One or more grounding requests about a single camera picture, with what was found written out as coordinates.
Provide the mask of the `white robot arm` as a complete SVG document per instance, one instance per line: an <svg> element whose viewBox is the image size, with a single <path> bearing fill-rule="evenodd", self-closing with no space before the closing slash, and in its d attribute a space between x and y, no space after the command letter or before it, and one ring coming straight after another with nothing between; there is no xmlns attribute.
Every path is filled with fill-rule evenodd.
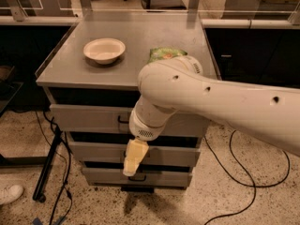
<svg viewBox="0 0 300 225"><path fill-rule="evenodd" d="M129 117L123 174L132 176L168 120L196 113L300 156L300 91L206 78L191 56L158 60L138 75L141 96Z"/></svg>

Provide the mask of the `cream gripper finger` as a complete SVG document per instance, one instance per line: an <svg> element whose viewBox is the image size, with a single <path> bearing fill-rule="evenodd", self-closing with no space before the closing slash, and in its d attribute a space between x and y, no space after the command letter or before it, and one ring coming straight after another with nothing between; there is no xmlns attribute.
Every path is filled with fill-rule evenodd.
<svg viewBox="0 0 300 225"><path fill-rule="evenodd" d="M147 154L148 149L148 143L145 141L134 139L128 142L124 160L123 175L130 177L136 173L140 163Z"/></svg>

